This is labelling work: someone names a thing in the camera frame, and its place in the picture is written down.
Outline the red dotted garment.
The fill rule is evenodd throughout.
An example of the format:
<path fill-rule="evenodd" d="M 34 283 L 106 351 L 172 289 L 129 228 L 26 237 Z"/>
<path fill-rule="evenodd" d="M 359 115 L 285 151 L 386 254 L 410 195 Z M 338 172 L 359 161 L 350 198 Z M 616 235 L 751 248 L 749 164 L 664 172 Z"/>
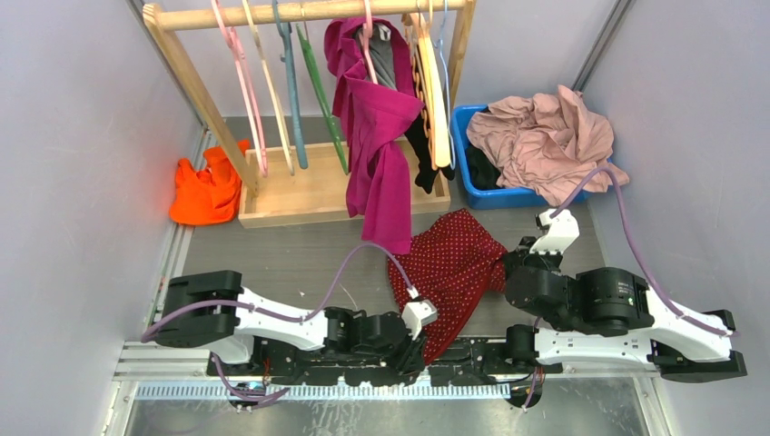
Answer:
<path fill-rule="evenodd" d="M 465 327 L 486 292 L 504 291 L 505 246 L 467 209 L 442 215 L 411 238 L 410 252 L 387 261 L 393 298 L 402 309 L 413 285 L 438 310 L 426 327 L 423 359 L 431 364 Z"/>

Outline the black skirt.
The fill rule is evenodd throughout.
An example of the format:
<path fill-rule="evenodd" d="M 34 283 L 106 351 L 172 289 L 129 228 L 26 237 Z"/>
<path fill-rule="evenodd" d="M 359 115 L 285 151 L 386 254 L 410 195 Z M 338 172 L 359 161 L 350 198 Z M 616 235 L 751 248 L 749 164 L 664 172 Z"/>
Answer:
<path fill-rule="evenodd" d="M 429 140 L 424 133 L 423 121 L 422 115 L 419 114 L 404 133 L 404 136 L 409 141 L 418 159 L 418 174 L 415 176 L 414 183 L 425 193 L 432 193 L 433 184 L 438 173 L 442 173 L 448 180 L 452 181 L 455 178 L 455 171 L 450 167 L 444 167 L 440 170 L 432 168 Z"/>

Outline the magenta skirt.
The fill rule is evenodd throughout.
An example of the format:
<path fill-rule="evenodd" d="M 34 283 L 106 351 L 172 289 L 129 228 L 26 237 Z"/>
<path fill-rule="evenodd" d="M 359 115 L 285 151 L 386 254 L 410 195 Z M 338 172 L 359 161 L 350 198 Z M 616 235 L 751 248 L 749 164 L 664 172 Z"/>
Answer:
<path fill-rule="evenodd" d="M 390 22 L 374 24 L 390 31 L 393 87 L 374 84 L 356 34 L 362 16 L 331 21 L 323 50 L 336 78 L 332 112 L 339 117 L 349 149 L 346 206 L 349 216 L 362 216 L 361 237 L 395 254 L 410 251 L 410 168 L 398 139 L 423 108 L 411 79 L 410 51 Z"/>

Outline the light blue hanger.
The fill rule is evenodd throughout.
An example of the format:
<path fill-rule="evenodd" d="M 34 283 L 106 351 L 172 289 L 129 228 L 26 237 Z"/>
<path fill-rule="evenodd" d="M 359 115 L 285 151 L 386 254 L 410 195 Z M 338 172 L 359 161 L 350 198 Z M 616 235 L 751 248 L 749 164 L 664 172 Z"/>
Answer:
<path fill-rule="evenodd" d="M 450 111 L 450 94 L 449 94 L 449 66 L 448 61 L 445 56 L 445 50 L 444 50 L 444 36 L 445 36 L 445 29 L 446 29 L 446 23 L 447 23 L 447 17 L 449 14 L 449 8 L 447 5 L 444 5 L 443 8 L 443 16 L 441 20 L 441 24 L 439 26 L 439 40 L 437 43 L 434 44 L 434 47 L 438 50 L 439 53 L 439 60 L 441 62 L 441 68 L 442 68 L 442 85 L 441 85 L 441 91 L 443 96 L 443 109 L 444 113 L 447 118 L 447 124 L 450 126 L 451 123 L 451 111 Z M 447 133 L 448 140 L 449 140 L 449 168 L 451 170 L 454 170 L 457 163 L 457 157 L 456 157 L 456 151 L 454 147 L 453 137 L 451 133 Z"/>

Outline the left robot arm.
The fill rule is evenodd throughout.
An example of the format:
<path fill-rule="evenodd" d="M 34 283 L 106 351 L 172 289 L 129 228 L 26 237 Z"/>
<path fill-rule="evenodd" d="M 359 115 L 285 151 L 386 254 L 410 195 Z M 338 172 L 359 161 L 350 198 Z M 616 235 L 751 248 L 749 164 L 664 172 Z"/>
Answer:
<path fill-rule="evenodd" d="M 299 366 L 384 367 L 410 374 L 425 366 L 427 327 L 437 308 L 416 292 L 400 312 L 368 314 L 340 307 L 302 309 L 242 286 L 230 270 L 170 280 L 162 318 L 143 334 L 169 348 L 204 349 L 244 375 L 269 362 Z"/>

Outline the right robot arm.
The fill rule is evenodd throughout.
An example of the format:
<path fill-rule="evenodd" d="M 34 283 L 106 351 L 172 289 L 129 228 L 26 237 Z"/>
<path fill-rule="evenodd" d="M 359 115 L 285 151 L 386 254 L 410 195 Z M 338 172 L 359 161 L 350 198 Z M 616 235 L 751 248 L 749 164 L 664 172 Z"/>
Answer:
<path fill-rule="evenodd" d="M 561 251 L 536 252 L 534 243 L 525 237 L 500 258 L 506 300 L 537 318 L 507 329 L 503 352 L 512 371 L 593 362 L 656 371 L 672 382 L 746 376 L 745 357 L 731 343 L 730 311 L 665 303 L 646 279 L 615 267 L 570 277 L 559 269 Z"/>

